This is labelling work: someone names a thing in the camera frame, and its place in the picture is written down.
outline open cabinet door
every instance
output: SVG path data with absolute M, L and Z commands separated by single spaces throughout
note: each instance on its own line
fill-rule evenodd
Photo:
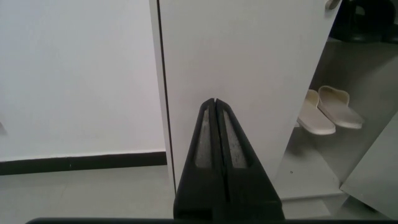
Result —
M 338 10 L 326 2 L 159 1 L 176 186 L 209 98 L 234 108 L 275 177 Z
M 341 190 L 398 219 L 398 113 L 375 140 Z

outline slipper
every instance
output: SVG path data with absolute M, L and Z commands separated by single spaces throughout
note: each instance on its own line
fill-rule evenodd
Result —
M 317 135 L 333 134 L 336 126 L 317 108 L 318 93 L 315 90 L 307 91 L 297 122 L 308 132 Z
M 321 86 L 318 108 L 335 125 L 343 128 L 361 129 L 364 120 L 348 107 L 349 94 L 330 86 Z

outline gray tile floor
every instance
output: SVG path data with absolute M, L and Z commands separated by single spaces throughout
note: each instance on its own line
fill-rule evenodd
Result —
M 172 218 L 167 166 L 0 176 L 0 223 L 37 217 Z

